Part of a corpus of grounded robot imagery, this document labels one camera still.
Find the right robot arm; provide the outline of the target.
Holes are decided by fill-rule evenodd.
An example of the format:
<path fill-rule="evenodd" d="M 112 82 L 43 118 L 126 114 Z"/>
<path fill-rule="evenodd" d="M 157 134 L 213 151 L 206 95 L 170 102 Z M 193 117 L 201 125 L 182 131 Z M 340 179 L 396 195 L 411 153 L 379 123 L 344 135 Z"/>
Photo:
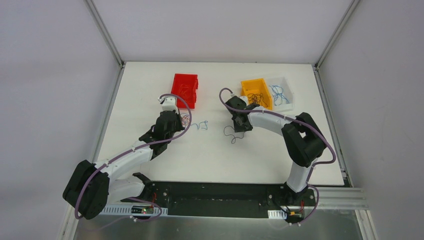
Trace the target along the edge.
<path fill-rule="evenodd" d="M 224 104 L 232 115 L 235 132 L 248 132 L 258 127 L 283 137 L 293 161 L 283 187 L 284 200 L 290 205 L 302 201 L 312 165 L 327 148 L 327 141 L 311 115 L 303 112 L 295 118 L 283 116 L 256 103 L 247 105 L 238 96 L 232 96 Z"/>

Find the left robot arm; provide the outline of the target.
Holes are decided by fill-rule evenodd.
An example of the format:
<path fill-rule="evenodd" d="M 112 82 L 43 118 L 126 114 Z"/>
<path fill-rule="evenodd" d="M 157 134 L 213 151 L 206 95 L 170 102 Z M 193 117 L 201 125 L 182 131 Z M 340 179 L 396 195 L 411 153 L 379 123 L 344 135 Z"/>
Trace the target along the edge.
<path fill-rule="evenodd" d="M 185 131 L 178 110 L 163 110 L 155 124 L 126 151 L 103 162 L 79 162 L 62 194 L 74 208 L 75 218 L 93 219 L 108 203 L 130 197 L 143 203 L 149 201 L 153 189 L 140 174 L 132 173 L 126 179 L 121 176 L 158 157 L 176 139 L 175 133 Z"/>

